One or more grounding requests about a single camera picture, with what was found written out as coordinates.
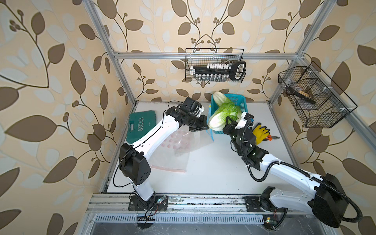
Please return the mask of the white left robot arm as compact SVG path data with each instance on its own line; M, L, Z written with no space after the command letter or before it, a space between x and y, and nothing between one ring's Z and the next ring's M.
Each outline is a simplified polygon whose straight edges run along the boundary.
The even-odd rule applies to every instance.
M180 127L187 126L189 131L198 132L209 129L205 108L201 105L188 107L180 104L163 112L161 121L145 136L133 144L123 144L119 151L118 170L128 178L136 195L144 202L155 194L148 177L151 174L149 159L155 150Z

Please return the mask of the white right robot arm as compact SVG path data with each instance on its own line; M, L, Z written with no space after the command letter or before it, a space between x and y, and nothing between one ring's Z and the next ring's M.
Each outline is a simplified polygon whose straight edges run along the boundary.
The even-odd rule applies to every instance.
M358 223L363 219L360 207L346 195L334 175L327 173L322 176L305 171L258 147L252 124L253 116L246 113L240 121L227 117L223 128L223 133L230 136L235 152L246 164L251 178L263 182L268 175L274 175L300 190L300 193L295 193L267 187L259 198L261 208L265 211L275 207L312 213L333 228L340 227L343 221Z

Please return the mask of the clear blue-zip zipper bag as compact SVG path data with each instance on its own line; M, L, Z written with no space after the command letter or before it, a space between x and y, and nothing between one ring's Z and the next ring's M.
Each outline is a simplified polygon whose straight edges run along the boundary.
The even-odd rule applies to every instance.
M192 132L187 126L182 126L170 137L172 149L176 155L189 154L213 143L210 130Z

